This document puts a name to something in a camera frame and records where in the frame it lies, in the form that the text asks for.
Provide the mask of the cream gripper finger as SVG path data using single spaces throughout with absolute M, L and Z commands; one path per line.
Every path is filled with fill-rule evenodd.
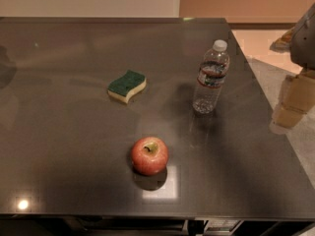
M 287 30 L 280 38 L 274 42 L 274 47 L 278 50 L 289 50 L 293 28 Z
M 271 125 L 276 129 L 292 129 L 314 106 L 315 70 L 303 69 L 298 75 L 287 75 Z

